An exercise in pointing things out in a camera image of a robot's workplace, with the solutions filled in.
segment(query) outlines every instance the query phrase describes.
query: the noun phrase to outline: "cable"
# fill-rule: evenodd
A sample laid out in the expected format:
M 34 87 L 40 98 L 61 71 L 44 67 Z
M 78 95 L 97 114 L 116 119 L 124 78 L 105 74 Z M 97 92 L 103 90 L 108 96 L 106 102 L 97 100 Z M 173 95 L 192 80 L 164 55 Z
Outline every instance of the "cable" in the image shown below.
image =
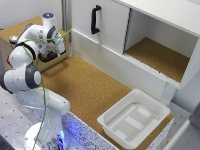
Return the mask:
M 66 36 L 68 33 L 70 33 L 72 29 L 73 29 L 73 27 L 71 26 L 62 36 L 57 37 L 57 38 L 52 38 L 52 39 L 28 39 L 28 40 L 24 41 L 24 43 L 26 43 L 26 42 L 28 42 L 28 41 L 33 41 L 33 40 L 34 40 L 34 41 L 35 41 L 35 40 L 55 40 L 55 39 L 59 39 L 59 38 L 60 38 L 60 40 L 58 41 L 58 43 L 57 43 L 56 46 L 55 46 L 55 49 L 56 49 L 57 46 L 58 46 L 58 44 L 60 43 L 61 39 L 62 39 L 64 36 Z M 31 54 L 28 52 L 28 50 L 24 47 L 24 45 L 23 45 L 23 48 L 24 48 L 24 50 L 26 51 L 26 53 L 28 54 L 28 56 L 31 58 L 31 60 L 33 61 L 35 67 L 39 70 L 39 68 L 38 68 L 38 66 L 37 66 L 37 64 L 36 64 L 36 62 L 35 62 L 34 59 L 33 59 L 33 57 L 32 57 Z M 46 95 L 45 95 L 46 93 L 45 93 L 45 86 L 44 86 L 44 82 L 43 82 L 43 78 L 42 78 L 42 77 L 41 77 L 41 82 L 42 82 L 43 92 L 44 92 L 45 111 L 44 111 L 44 116 L 43 116 L 43 119 L 42 119 L 42 122 L 41 122 L 41 125 L 40 125 L 40 128 L 39 128 L 39 131 L 38 131 L 38 133 L 37 133 L 37 137 L 36 137 L 36 140 L 35 140 L 35 143 L 34 143 L 34 146 L 33 146 L 33 149 L 32 149 L 32 150 L 34 150 L 34 148 L 35 148 L 35 144 L 36 144 L 36 142 L 37 142 L 37 140 L 38 140 L 38 136 L 39 136 L 39 134 L 40 134 L 40 131 L 41 131 L 41 128 L 42 128 L 42 124 L 44 123 L 44 119 L 45 119 L 45 117 L 46 117 Z

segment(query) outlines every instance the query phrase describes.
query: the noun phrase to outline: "white plastic bin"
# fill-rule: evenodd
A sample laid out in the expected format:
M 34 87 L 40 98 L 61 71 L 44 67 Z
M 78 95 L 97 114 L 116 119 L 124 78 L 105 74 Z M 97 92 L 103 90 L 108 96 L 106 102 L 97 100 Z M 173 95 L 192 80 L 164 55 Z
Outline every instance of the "white plastic bin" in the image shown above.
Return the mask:
M 169 113 L 169 108 L 134 89 L 97 120 L 118 144 L 135 149 Z

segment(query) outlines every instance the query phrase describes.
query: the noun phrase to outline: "white robotic arm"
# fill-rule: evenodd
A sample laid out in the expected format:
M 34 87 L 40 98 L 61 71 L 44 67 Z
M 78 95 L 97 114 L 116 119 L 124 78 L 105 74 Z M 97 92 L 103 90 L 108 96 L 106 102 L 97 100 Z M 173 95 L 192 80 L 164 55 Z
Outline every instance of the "white robotic arm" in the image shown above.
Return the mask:
M 39 58 L 44 62 L 48 62 L 65 52 L 63 40 L 60 41 L 60 38 L 57 38 L 60 37 L 60 33 L 58 32 L 55 16 L 51 13 L 45 13 L 42 19 L 43 26 L 33 24 L 26 26 L 24 32 L 16 41 L 15 49 L 9 56 L 9 62 L 12 65 L 13 70 L 0 74 L 1 87 L 10 93 L 15 93 L 19 103 L 32 108 L 45 107 L 44 91 L 42 88 L 37 89 L 41 84 L 42 77 L 37 67 L 32 64 L 32 59 L 35 60 L 39 53 L 42 53 L 46 54 L 47 57 L 39 55 Z M 46 43 L 57 45 L 56 49 L 58 53 L 46 51 Z M 32 59 L 27 54 L 24 47 L 32 56 Z M 36 149 L 64 149 L 66 148 L 65 138 L 59 139 L 59 141 L 62 141 L 62 146 L 58 144 L 59 142 L 57 144 L 55 144 L 55 142 L 62 134 L 62 115 L 69 111 L 70 103 L 65 98 L 48 89 L 45 89 L 45 93 L 46 108 L 48 109 L 48 112 L 36 143 Z M 34 131 L 36 130 L 35 127 L 32 127 L 29 130 L 30 131 L 27 132 L 28 135 L 25 136 L 25 139 L 28 138 L 27 136 L 29 136 L 30 133 L 34 134 L 34 136 L 33 139 L 28 138 L 28 141 L 25 140 L 25 150 L 32 149 L 31 146 L 33 146 L 38 132 Z

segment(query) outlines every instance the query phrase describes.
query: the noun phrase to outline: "brown box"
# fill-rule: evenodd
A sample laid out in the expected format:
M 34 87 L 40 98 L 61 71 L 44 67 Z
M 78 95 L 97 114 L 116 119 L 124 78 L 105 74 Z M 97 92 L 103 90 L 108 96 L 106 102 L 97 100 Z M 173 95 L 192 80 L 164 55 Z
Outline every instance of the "brown box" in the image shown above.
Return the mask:
M 19 36 L 25 29 L 26 25 L 29 23 L 42 25 L 42 19 L 40 17 L 35 17 L 30 20 L 24 21 L 22 23 L 16 24 L 9 28 L 0 31 L 0 52 L 2 56 L 2 60 L 4 63 L 5 70 L 10 70 L 12 67 L 8 64 L 7 60 L 9 58 L 10 53 L 13 51 L 15 45 L 9 43 L 9 38 L 11 35 Z M 59 29 L 60 34 L 64 34 L 65 32 Z M 36 63 L 41 72 L 53 67 L 54 65 L 60 63 L 61 61 L 67 59 L 69 57 L 69 36 L 64 37 L 64 45 L 66 49 L 66 53 L 61 55 L 60 57 L 55 58 L 54 60 L 44 63 L 39 58 L 36 59 Z

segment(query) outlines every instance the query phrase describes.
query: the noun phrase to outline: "door handle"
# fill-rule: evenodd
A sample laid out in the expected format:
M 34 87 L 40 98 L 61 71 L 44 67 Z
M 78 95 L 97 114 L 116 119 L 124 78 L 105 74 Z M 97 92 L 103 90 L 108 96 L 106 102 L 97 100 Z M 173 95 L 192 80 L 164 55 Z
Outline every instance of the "door handle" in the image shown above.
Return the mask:
M 94 8 L 92 10 L 92 23 L 91 23 L 91 31 L 92 31 L 92 34 L 96 34 L 98 33 L 100 30 L 98 28 L 96 28 L 96 12 L 101 10 L 101 7 L 96 5 L 96 8 Z

